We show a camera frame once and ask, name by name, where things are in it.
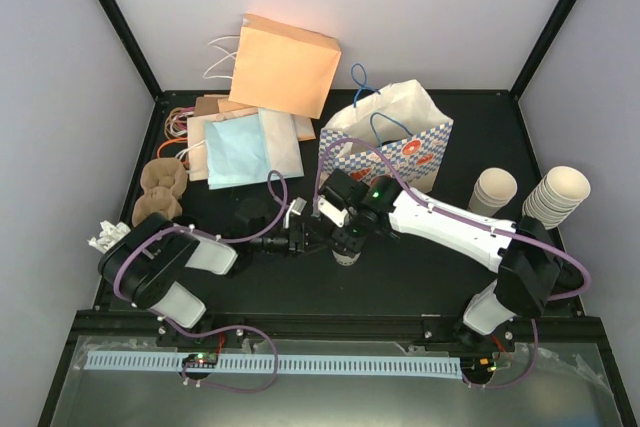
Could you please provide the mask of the light blue paper bag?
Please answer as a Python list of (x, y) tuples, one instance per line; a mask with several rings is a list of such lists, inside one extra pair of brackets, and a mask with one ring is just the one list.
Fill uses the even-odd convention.
[(210, 190), (252, 185), (269, 172), (264, 132), (257, 114), (205, 123)]

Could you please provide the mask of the brown pulp cup carrier stack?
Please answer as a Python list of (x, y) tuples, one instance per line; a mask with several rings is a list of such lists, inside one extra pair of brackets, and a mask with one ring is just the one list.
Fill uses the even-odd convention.
[(186, 191), (188, 174), (177, 158), (157, 158), (148, 162), (141, 173), (143, 194), (136, 201), (132, 225), (138, 226), (153, 213), (173, 219), (183, 213), (179, 203)]

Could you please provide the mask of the white paper bag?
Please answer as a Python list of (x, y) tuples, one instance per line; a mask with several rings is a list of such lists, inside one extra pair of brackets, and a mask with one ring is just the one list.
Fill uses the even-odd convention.
[(258, 114), (264, 135), (268, 171), (276, 170), (285, 178), (303, 177), (303, 162), (292, 116), (262, 108)]

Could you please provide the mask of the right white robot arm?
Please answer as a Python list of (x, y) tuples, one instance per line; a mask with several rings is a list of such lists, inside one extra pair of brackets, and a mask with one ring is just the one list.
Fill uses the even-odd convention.
[(313, 215), (336, 261), (355, 263), (372, 234), (409, 234), (461, 253), (495, 279), (467, 304), (454, 324), (457, 343), (476, 350), (516, 317), (536, 321), (547, 303), (576, 297), (591, 285), (585, 266), (549, 243), (532, 217), (519, 222), (480, 216), (411, 188), (395, 167), (371, 184), (336, 168), (317, 177)]

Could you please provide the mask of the beige kraft paper bag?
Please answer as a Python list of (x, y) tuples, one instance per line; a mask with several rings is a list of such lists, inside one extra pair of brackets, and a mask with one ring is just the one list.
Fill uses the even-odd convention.
[(191, 117), (187, 120), (188, 174), (191, 182), (206, 180), (208, 177), (205, 123), (221, 122), (256, 115), (257, 113), (257, 108), (250, 107), (230, 112)]

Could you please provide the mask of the tall stack paper cups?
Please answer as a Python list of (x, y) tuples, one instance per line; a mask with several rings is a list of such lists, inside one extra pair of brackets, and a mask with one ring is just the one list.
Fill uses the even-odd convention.
[(582, 172), (569, 166), (556, 166), (527, 196), (522, 214), (551, 230), (564, 222), (590, 193), (590, 182)]

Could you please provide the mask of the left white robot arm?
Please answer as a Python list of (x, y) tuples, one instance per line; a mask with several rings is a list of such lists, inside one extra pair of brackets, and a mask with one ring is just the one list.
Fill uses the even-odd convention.
[(187, 270), (229, 274), (239, 257), (237, 246), (303, 251), (305, 233), (299, 219), (306, 201), (301, 197), (290, 200), (287, 190), (274, 199), (280, 205), (278, 215), (244, 238), (223, 239), (153, 212), (135, 227), (103, 221), (99, 235), (88, 244), (102, 254), (98, 272), (111, 284), (116, 297), (174, 322), (184, 339), (202, 346), (213, 338), (215, 323), (204, 315), (205, 302), (184, 286), (180, 277)]

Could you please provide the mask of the blue checkered paper bag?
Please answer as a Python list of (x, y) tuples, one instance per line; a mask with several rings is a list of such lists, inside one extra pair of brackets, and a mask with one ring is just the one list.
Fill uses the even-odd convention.
[(352, 104), (334, 114), (320, 132), (320, 180), (340, 169), (371, 184), (392, 175), (382, 161), (387, 158), (409, 186), (430, 193), (454, 120), (416, 80), (372, 87), (359, 63), (351, 67), (351, 77), (358, 86)]

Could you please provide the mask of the short stack paper cups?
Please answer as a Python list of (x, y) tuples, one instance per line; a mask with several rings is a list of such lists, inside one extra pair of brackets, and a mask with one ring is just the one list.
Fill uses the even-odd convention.
[(501, 168), (484, 170), (475, 182), (468, 210), (482, 216), (493, 216), (517, 193), (516, 179)]

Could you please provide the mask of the brown flat paper bag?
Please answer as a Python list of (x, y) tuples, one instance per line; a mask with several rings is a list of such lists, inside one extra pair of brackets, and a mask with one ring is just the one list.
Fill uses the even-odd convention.
[(193, 110), (194, 117), (201, 117), (206, 115), (214, 115), (220, 112), (219, 101), (226, 101), (227, 95), (203, 95), (196, 98), (195, 106)]

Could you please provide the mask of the orange paper bag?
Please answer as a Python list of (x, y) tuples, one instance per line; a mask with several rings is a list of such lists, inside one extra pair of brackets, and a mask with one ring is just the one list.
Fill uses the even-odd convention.
[(229, 100), (318, 119), (340, 58), (334, 38), (247, 13)]

